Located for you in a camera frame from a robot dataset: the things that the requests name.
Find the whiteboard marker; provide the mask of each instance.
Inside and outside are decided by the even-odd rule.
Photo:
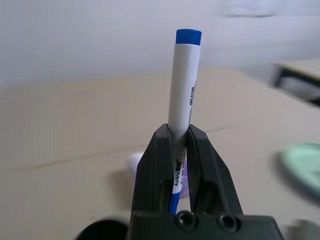
[[[186,134],[190,124],[200,58],[201,32],[193,29],[176,31],[168,127],[173,148],[173,190],[169,212],[176,214],[182,189],[186,157]]]

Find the white marker barrel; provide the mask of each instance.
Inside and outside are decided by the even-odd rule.
[[[201,32],[176,31],[168,127],[173,140],[174,182],[170,213],[176,214],[182,189],[186,156],[186,134],[190,124],[200,58]]]

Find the screw hole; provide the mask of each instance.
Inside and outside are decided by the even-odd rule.
[[[221,222],[227,229],[230,229],[230,230],[236,226],[236,223],[233,220],[233,218],[227,215],[221,216]]]
[[[189,214],[181,214],[179,216],[179,223],[188,227],[193,223],[193,219]]]

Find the blue marker tip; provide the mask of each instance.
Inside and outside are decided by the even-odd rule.
[[[175,44],[192,44],[200,46],[201,31],[194,29],[178,29],[175,35]]]

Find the black round object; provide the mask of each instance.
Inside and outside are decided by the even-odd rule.
[[[195,228],[197,219],[189,211],[181,211],[175,215],[175,224],[184,231],[191,231]]]
[[[87,226],[76,240],[126,240],[128,227],[116,220],[101,220]]]
[[[217,217],[217,222],[226,232],[234,233],[237,230],[237,219],[231,214],[222,213]]]

